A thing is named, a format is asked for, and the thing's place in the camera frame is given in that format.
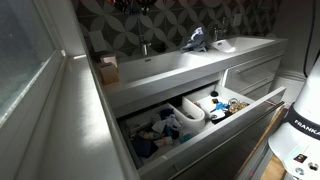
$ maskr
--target sink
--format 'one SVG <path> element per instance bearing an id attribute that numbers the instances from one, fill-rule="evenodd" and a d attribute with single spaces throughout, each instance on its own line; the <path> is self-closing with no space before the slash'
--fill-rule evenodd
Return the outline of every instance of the sink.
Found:
<path id="1" fill-rule="evenodd" d="M 211 45 L 220 52 L 233 53 L 248 50 L 274 40 L 253 38 L 253 37 L 235 37 L 213 42 Z"/>
<path id="2" fill-rule="evenodd" d="M 192 54 L 179 51 L 120 63 L 119 78 L 121 82 L 134 82 L 155 76 L 167 77 L 185 70 L 197 68 L 210 61 Z"/>

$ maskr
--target white cabinet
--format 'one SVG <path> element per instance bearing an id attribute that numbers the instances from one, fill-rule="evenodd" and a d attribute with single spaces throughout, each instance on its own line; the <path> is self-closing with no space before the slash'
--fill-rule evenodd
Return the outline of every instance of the white cabinet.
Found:
<path id="1" fill-rule="evenodd" d="M 269 91 L 281 56 L 276 52 L 227 69 L 224 87 L 252 99 L 263 97 Z"/>
<path id="2" fill-rule="evenodd" d="M 228 100 L 236 98 L 239 101 L 249 103 L 249 106 L 218 124 L 214 125 L 211 121 L 207 122 L 205 127 L 197 131 L 187 142 L 183 144 L 174 143 L 170 148 L 159 149 L 156 155 L 149 159 L 142 159 L 135 153 L 130 137 L 128 136 L 128 127 L 137 122 L 140 123 L 141 126 L 147 126 L 148 123 L 151 122 L 150 116 L 159 112 L 162 108 L 172 106 L 170 104 L 161 105 L 119 122 L 120 129 L 126 140 L 132 159 L 135 161 L 141 179 L 182 178 L 183 174 L 193 171 L 194 164 L 197 164 L 207 157 L 214 157 L 220 147 L 224 147 L 225 144 L 236 138 L 239 134 L 246 132 L 249 136 L 255 136 L 254 132 L 249 131 L 247 128 L 256 124 L 259 127 L 256 128 L 256 131 L 261 131 L 266 127 L 266 124 L 259 122 L 259 120 L 276 109 L 275 106 L 279 104 L 285 88 L 281 87 L 254 101 L 225 87 L 211 85 L 191 92 L 190 94 L 187 93 L 184 98 L 190 102 L 199 102 L 210 96 L 210 92 L 212 91 L 219 93 L 218 98 L 220 101 L 228 102 Z M 177 113 L 176 111 L 179 111 L 178 109 L 180 108 L 181 107 L 174 108 L 175 114 L 179 114 L 177 115 L 178 120 L 181 118 L 181 113 Z M 210 112 L 204 112 L 206 117 L 210 116 Z"/>

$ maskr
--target faucet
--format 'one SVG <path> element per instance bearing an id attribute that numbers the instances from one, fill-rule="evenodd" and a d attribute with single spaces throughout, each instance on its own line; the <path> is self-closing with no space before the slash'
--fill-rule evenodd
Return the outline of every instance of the faucet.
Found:
<path id="1" fill-rule="evenodd" d="M 148 46 L 150 46 L 151 43 L 148 43 L 144 40 L 143 35 L 140 35 L 140 50 L 142 56 L 148 55 Z"/>
<path id="2" fill-rule="evenodd" d="M 224 37 L 225 33 L 228 31 L 227 26 L 227 17 L 223 17 L 221 27 L 216 24 L 216 26 L 213 28 L 213 41 L 218 41 Z"/>

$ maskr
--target mirror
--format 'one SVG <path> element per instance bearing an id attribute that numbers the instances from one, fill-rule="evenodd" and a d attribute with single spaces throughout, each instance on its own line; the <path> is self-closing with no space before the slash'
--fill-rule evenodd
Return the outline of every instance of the mirror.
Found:
<path id="1" fill-rule="evenodd" d="M 107 0 L 121 12 L 126 14 L 146 15 L 157 0 Z"/>

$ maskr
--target patterned tile wall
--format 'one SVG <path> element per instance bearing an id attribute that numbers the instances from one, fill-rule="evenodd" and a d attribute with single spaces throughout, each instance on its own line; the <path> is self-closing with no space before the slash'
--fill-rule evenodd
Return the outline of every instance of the patterned tile wall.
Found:
<path id="1" fill-rule="evenodd" d="M 108 51 L 118 57 L 140 53 L 139 31 L 156 49 L 180 46 L 183 37 L 190 36 L 196 27 L 206 29 L 212 39 L 213 27 L 228 17 L 228 35 L 265 36 L 272 31 L 281 0 L 268 0 L 267 10 L 258 7 L 259 0 L 158 0 L 146 16 L 128 15 L 111 6 L 106 0 L 72 0 L 88 48 L 93 49 L 90 31 L 101 31 Z M 232 27 L 234 14 L 243 20 Z"/>

